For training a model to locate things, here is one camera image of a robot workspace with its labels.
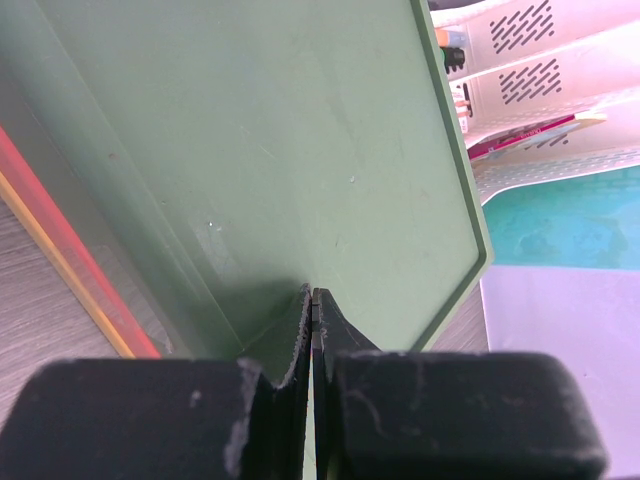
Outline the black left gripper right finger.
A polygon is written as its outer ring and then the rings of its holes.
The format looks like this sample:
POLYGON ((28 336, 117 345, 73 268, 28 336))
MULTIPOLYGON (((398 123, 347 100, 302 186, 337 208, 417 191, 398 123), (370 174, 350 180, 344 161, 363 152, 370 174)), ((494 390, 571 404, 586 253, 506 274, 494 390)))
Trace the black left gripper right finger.
POLYGON ((532 352, 383 351, 330 291, 311 297, 320 479, 598 479, 608 458, 578 384, 532 352))

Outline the red drawer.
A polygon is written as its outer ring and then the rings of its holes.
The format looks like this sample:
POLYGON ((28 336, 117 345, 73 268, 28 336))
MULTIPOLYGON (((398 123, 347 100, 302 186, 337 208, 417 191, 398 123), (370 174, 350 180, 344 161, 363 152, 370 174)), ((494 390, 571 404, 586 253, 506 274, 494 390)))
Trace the red drawer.
POLYGON ((160 351, 6 132, 1 133, 1 175, 9 180, 83 285, 105 311, 112 325, 134 352, 134 358, 160 358, 160 351))

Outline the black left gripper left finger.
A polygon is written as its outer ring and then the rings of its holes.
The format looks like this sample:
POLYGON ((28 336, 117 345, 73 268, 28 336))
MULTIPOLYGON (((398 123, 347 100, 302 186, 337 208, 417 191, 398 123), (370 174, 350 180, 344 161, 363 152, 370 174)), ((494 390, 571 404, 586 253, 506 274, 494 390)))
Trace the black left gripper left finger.
POLYGON ((311 289, 247 355, 73 359, 26 382, 1 432, 5 479, 299 479, 311 289))

